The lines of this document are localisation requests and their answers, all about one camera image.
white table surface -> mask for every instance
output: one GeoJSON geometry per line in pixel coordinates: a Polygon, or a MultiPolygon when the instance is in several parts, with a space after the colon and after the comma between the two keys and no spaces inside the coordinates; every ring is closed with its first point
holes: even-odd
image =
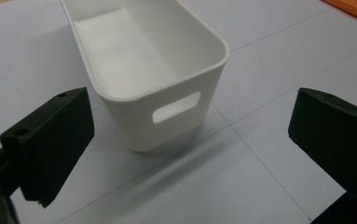
{"type": "Polygon", "coordinates": [[[300,87],[357,105],[357,19],[319,0],[181,1],[232,53],[204,123],[149,153],[122,142],[60,1],[0,4],[0,133],[83,86],[96,126],[48,208],[11,196],[22,224],[310,223],[345,192],[287,127],[300,87]]]}

white plastic bin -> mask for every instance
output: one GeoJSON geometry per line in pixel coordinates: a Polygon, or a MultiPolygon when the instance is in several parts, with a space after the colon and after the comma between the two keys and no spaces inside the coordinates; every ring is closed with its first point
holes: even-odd
{"type": "Polygon", "coordinates": [[[174,0],[62,0],[91,84],[147,151],[199,126],[229,50],[174,0]]]}

